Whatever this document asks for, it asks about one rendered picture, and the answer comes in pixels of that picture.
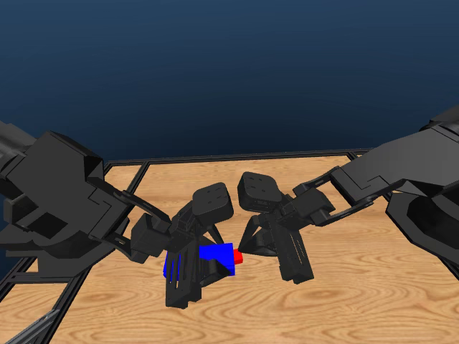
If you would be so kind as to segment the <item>blue hollow socket block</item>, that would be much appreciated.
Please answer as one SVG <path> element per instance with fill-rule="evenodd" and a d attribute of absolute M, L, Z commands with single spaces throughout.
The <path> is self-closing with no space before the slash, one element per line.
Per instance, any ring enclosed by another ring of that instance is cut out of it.
<path fill-rule="evenodd" d="M 183 249 L 179 251 L 179 255 L 172 260 L 170 267 L 168 267 L 169 263 L 169 255 L 166 255 L 166 261 L 164 263 L 163 268 L 163 276 L 165 278 L 169 278 L 173 280 L 174 269 L 176 269 L 176 280 L 180 280 L 180 269 L 181 269 L 181 258 L 185 257 L 184 255 L 187 253 L 188 249 L 193 249 L 195 246 L 194 242 L 191 244 L 186 245 Z M 198 258 L 200 259 L 216 259 L 218 262 L 222 263 L 227 269 L 230 270 L 230 276 L 235 275 L 235 264 L 234 264 L 234 257 L 233 257 L 233 244 L 232 243 L 224 243 L 224 244 L 213 244 L 209 246 L 201 246 L 199 245 L 198 250 Z"/>

